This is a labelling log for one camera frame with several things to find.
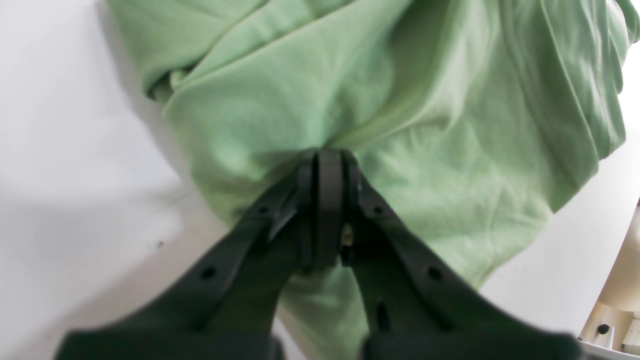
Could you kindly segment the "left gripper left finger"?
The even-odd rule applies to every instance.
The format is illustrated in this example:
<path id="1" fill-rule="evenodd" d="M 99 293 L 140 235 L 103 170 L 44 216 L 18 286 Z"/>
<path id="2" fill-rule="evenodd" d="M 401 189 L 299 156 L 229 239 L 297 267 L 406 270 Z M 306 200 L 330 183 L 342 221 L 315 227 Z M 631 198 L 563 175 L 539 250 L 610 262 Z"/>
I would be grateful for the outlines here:
<path id="1" fill-rule="evenodd" d="M 128 316 L 62 340 L 57 360 L 282 360 L 271 329 L 290 277 L 314 260 L 317 153 L 270 187 L 223 239 Z"/>

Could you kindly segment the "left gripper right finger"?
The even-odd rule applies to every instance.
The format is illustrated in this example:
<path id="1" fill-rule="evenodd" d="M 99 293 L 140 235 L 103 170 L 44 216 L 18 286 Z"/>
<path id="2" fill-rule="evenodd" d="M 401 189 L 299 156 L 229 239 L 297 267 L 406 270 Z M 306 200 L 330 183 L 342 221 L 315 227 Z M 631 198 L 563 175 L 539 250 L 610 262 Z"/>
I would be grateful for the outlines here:
<path id="1" fill-rule="evenodd" d="M 352 269 L 364 360 L 579 360 L 567 333 L 506 314 L 418 239 L 348 152 L 316 153 L 316 267 Z"/>

